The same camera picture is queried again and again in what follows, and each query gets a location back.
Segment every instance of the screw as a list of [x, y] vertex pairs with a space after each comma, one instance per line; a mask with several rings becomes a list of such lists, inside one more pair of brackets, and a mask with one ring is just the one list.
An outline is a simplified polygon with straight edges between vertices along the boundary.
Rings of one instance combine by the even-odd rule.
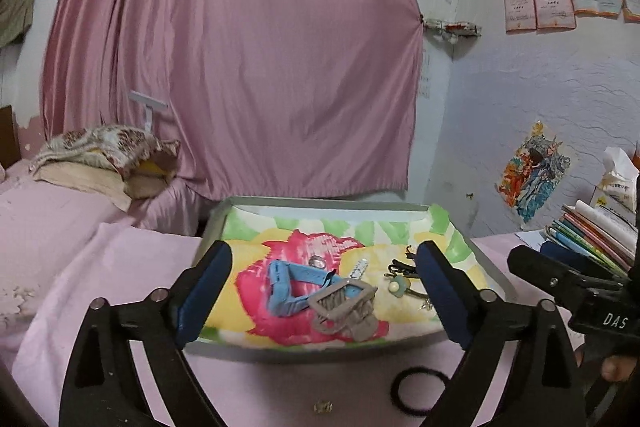
[[543, 299], [540, 301], [540, 306], [545, 312], [554, 312], [556, 311], [556, 305], [551, 302], [549, 299]]
[[431, 304], [431, 299], [430, 298], [426, 298], [423, 302], [422, 302], [422, 306], [420, 306], [421, 310], [427, 310], [428, 312], [430, 312], [431, 310], [433, 310], [433, 304]]
[[91, 301], [91, 304], [89, 304], [89, 308], [91, 308], [92, 310], [99, 310], [105, 304], [107, 304], [107, 299], [105, 299], [104, 297], [97, 297]]
[[485, 288], [484, 290], [480, 291], [480, 298], [484, 302], [495, 302], [498, 299], [498, 295], [493, 290], [490, 290], [489, 288]]
[[156, 288], [150, 293], [149, 298], [153, 302], [162, 302], [168, 296], [169, 296], [169, 290], [167, 288]]

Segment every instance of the wooden headboard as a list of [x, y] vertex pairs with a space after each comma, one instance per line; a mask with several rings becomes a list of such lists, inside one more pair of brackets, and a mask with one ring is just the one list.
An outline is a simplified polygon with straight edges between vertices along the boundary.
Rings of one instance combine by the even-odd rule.
[[15, 135], [14, 112], [10, 105], [0, 107], [0, 165], [8, 169], [20, 159], [20, 146]]

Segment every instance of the pink bedsheet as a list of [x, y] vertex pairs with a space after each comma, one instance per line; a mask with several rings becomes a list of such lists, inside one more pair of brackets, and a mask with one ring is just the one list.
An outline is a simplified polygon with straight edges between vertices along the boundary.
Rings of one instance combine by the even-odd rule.
[[0, 184], [0, 359], [8, 365], [54, 278], [100, 223], [193, 235], [208, 200], [182, 180], [125, 214], [101, 194], [35, 182], [21, 161]]
[[[509, 234], [478, 239], [476, 244], [496, 266], [506, 269], [507, 254], [521, 242]], [[56, 281], [13, 368], [24, 394], [51, 427], [58, 425], [66, 365], [89, 302], [97, 296], [104, 296], [112, 304], [138, 301], [156, 287], [170, 286], [191, 264], [197, 245], [193, 237], [161, 235], [122, 225], [100, 226], [94, 240]], [[506, 275], [516, 288], [518, 301], [535, 304], [545, 297], [526, 282]], [[574, 347], [581, 343], [580, 338], [572, 341]], [[511, 366], [512, 344], [504, 350], [475, 425], [487, 422], [494, 413]], [[134, 357], [140, 352], [134, 350]], [[287, 365], [284, 369], [281, 365], [228, 362], [188, 352], [186, 356], [203, 390], [231, 427], [408, 427], [420, 420], [399, 412], [389, 401], [395, 375], [412, 365], [426, 365], [450, 376], [462, 354], [457, 344], [444, 341], [362, 362]], [[160, 405], [148, 365], [139, 365], [138, 370], [155, 419], [173, 425]], [[416, 378], [402, 393], [414, 407], [428, 407], [441, 391], [441, 385], [433, 379]], [[329, 417], [313, 413], [318, 400], [334, 404]]]

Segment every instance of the gray cloth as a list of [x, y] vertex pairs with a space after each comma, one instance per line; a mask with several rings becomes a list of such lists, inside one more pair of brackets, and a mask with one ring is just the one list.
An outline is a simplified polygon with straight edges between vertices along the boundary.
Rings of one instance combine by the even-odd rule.
[[35, 0], [0, 0], [0, 48], [15, 42], [31, 27]]

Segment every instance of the pillow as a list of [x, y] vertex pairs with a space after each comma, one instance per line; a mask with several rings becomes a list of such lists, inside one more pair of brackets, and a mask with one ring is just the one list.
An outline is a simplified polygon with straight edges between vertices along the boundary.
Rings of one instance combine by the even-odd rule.
[[128, 125], [103, 125], [69, 131], [47, 142], [31, 163], [31, 172], [55, 161], [68, 161], [117, 172], [129, 178], [138, 167], [151, 160], [166, 180], [175, 174], [178, 140], [165, 141]]
[[33, 178], [81, 192], [104, 194], [123, 212], [129, 210], [132, 200], [154, 198], [167, 187], [163, 178], [134, 174], [123, 180], [116, 171], [73, 162], [46, 164], [34, 172]]

